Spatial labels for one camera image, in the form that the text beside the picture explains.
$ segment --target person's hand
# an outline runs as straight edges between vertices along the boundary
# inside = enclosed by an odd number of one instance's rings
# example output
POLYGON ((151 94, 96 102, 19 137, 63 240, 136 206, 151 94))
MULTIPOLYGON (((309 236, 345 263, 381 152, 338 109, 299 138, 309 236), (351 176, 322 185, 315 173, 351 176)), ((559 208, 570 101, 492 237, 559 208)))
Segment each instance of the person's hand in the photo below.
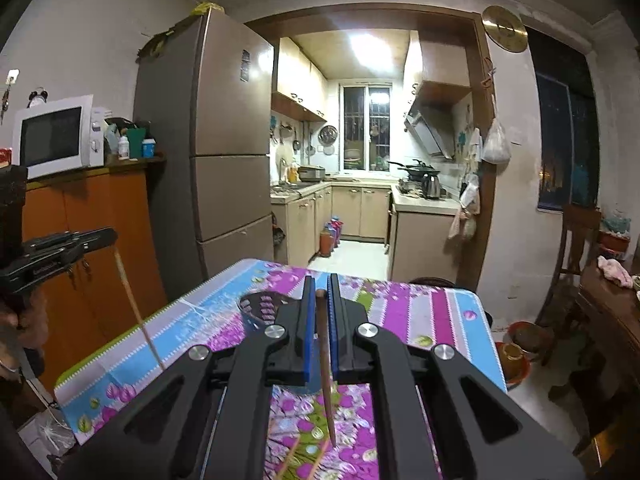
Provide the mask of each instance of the person's hand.
MULTIPOLYGON (((2 302, 0 301, 0 325, 10 325, 12 327, 18 326, 18 316, 2 302)), ((0 335, 0 362, 3 366, 0 366, 0 378, 15 380, 18 378, 18 374, 11 373, 6 368, 14 370, 18 367, 18 360, 15 356, 9 353, 9 349, 2 341, 0 335)))
POLYGON ((0 302, 0 323, 18 329, 18 342, 24 348, 40 348, 49 337, 47 299, 42 291, 31 293, 30 306, 20 316, 0 302))
POLYGON ((37 288, 31 293, 31 306, 20 314, 18 342, 25 348, 39 349, 49 338, 47 298, 37 288))

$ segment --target range hood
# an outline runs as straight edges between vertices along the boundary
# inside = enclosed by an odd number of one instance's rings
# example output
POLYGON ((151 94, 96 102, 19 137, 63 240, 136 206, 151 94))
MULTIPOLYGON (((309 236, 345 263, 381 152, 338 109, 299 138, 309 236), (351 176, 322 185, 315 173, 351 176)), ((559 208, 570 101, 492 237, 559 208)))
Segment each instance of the range hood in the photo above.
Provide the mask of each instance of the range hood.
POLYGON ((453 158, 455 144, 450 111, 423 107, 414 115, 407 115, 404 126, 420 139, 429 155, 453 158))

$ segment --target wok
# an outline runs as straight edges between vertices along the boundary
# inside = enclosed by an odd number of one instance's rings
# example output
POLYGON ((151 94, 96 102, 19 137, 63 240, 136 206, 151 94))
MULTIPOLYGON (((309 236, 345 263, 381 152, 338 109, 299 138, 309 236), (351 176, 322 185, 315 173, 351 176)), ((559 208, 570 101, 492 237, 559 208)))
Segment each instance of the wok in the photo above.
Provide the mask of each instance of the wok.
POLYGON ((409 174, 409 180, 413 180, 414 182, 421 182, 422 178, 426 174, 437 175, 438 173, 440 173, 433 166, 428 166, 423 161, 418 160, 417 158, 414 158, 414 160, 418 164, 412 164, 410 166, 406 166, 404 164, 401 164, 400 162, 391 162, 391 161, 389 161, 389 164, 395 164, 396 166, 400 166, 401 170, 405 170, 409 174))

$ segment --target electric kettle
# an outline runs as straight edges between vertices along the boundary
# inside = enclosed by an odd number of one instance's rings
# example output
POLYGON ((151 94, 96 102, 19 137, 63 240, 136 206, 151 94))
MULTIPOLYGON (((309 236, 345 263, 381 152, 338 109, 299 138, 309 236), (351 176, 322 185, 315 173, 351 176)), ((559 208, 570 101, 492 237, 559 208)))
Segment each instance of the electric kettle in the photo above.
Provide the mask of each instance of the electric kettle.
POLYGON ((430 171, 422 178, 422 195, 429 200, 440 198, 439 171, 430 171))

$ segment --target green cup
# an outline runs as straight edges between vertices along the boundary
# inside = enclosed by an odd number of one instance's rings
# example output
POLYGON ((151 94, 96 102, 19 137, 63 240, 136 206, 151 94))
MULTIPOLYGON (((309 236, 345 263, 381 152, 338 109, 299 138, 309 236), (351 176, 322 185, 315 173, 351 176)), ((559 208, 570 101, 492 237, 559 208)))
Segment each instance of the green cup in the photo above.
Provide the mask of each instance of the green cup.
POLYGON ((127 130, 129 139, 129 158, 142 158, 142 141, 145 139, 146 128, 130 128, 127 130))

